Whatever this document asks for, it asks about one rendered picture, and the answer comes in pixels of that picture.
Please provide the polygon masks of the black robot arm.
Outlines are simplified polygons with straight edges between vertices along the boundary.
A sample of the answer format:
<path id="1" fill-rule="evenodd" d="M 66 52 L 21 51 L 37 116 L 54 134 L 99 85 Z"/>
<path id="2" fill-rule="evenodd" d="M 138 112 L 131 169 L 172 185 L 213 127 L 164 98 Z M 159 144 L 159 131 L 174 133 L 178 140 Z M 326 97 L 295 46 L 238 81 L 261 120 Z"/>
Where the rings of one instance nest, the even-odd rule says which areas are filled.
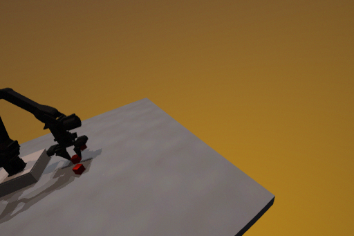
<path id="1" fill-rule="evenodd" d="M 56 108 L 38 104 L 9 87 L 0 89 L 0 99 L 4 99 L 35 115 L 36 119 L 45 123 L 43 129 L 49 129 L 54 137 L 64 134 L 66 130 L 70 131 L 82 125 L 80 118 L 75 114 L 66 116 Z M 23 171 L 27 164 L 22 158 L 19 158 L 19 148 L 18 141 L 9 138 L 0 116 L 0 167 L 6 170 L 9 174 L 8 177 Z"/>

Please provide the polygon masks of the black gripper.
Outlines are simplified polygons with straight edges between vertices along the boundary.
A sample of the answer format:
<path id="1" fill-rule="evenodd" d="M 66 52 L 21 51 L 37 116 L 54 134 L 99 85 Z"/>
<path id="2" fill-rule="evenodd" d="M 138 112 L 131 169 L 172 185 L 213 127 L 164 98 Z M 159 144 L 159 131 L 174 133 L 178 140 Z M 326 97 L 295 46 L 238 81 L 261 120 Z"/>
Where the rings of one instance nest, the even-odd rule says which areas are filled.
<path id="1" fill-rule="evenodd" d="M 66 151 L 66 148 L 75 146 L 73 151 L 81 158 L 82 156 L 80 148 L 82 145 L 86 144 L 87 140 L 87 136 L 83 135 L 79 136 L 76 141 L 73 141 L 73 138 L 71 138 L 69 135 L 69 131 L 65 131 L 64 134 L 55 137 L 54 141 L 57 141 L 58 144 L 51 146 L 50 149 L 48 149 L 46 152 L 48 157 L 52 155 L 54 156 L 56 153 L 56 156 L 61 156 L 71 161 L 71 157 Z"/>

